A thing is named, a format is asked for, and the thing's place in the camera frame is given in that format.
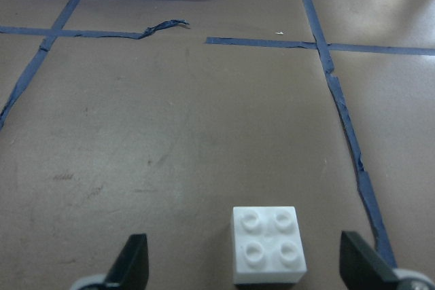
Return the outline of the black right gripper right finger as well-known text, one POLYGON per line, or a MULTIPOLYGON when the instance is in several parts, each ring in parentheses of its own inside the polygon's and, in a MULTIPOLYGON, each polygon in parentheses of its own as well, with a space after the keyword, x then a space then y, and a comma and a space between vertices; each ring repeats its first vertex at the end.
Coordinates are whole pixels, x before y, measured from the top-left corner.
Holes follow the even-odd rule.
POLYGON ((404 289, 393 269, 357 232, 341 233, 339 272, 347 289, 404 289))

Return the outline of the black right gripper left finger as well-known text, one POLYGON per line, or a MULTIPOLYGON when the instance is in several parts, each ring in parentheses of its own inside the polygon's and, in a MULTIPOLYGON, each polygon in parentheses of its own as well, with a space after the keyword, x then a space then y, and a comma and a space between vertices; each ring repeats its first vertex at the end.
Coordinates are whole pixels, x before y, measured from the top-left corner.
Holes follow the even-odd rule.
POLYGON ((132 234, 109 269, 104 288, 146 288, 149 257, 146 234, 132 234))

